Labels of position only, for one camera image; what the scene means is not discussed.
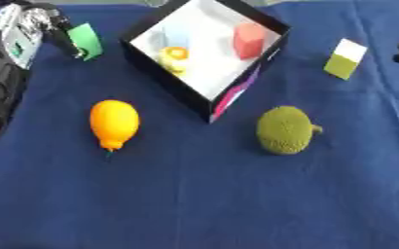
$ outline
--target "light blue cube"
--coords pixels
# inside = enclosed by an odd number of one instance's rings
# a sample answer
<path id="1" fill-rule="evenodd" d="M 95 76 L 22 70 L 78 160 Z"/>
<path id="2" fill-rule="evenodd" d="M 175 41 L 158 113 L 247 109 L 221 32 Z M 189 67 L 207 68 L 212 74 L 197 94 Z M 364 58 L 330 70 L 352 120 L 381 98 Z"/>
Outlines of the light blue cube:
<path id="1" fill-rule="evenodd" d="M 163 26 L 165 47 L 183 47 L 189 49 L 189 32 L 183 21 L 167 21 Z"/>

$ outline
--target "box label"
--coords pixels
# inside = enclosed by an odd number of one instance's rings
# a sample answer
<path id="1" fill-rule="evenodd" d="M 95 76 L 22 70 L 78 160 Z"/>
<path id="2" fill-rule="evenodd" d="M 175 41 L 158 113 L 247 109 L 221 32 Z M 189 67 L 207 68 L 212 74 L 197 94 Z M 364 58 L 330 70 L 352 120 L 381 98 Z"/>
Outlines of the box label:
<path id="1" fill-rule="evenodd" d="M 248 89 L 257 79 L 260 72 L 260 65 L 254 70 L 254 72 L 248 77 L 248 79 L 231 89 L 228 90 L 227 94 L 222 98 L 221 102 L 216 106 L 213 115 L 211 117 L 211 121 L 215 121 L 219 116 L 221 116 L 224 111 L 232 105 L 242 94 L 243 92 Z"/>

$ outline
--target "green ball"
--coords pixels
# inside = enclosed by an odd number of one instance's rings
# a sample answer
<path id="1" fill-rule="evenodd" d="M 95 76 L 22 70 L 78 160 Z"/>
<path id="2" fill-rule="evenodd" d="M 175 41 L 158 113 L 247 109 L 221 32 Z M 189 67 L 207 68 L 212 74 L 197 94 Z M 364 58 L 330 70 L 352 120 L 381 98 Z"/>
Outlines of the green ball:
<path id="1" fill-rule="evenodd" d="M 262 146 L 275 154 L 292 155 L 305 149 L 313 131 L 322 127 L 311 124 L 300 109 L 279 106 L 266 112 L 257 123 L 257 137 Z"/>

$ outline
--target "pink cube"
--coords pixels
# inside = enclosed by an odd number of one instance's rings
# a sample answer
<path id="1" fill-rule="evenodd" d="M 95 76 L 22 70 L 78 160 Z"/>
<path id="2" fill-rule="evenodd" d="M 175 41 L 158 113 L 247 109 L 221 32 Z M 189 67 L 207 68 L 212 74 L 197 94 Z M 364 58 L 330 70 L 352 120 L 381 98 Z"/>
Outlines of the pink cube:
<path id="1" fill-rule="evenodd" d="M 241 59 L 259 56 L 265 42 L 265 28 L 258 23 L 242 23 L 235 28 L 233 45 Z"/>

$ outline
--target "black box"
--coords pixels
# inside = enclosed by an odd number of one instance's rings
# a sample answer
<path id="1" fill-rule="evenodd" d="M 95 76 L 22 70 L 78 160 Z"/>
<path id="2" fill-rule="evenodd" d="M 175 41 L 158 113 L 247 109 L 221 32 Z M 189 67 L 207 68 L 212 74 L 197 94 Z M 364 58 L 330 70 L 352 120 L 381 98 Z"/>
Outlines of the black box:
<path id="1" fill-rule="evenodd" d="M 241 60 L 233 49 L 232 32 L 235 25 L 248 21 L 261 24 L 268 34 L 260 56 Z M 166 23 L 191 27 L 187 34 L 192 41 L 190 59 L 197 66 L 188 69 L 188 76 L 174 76 L 157 63 L 155 55 L 164 47 Z M 239 0 L 173 0 L 130 28 L 121 43 L 132 64 L 212 123 L 271 64 L 289 30 L 288 25 Z"/>

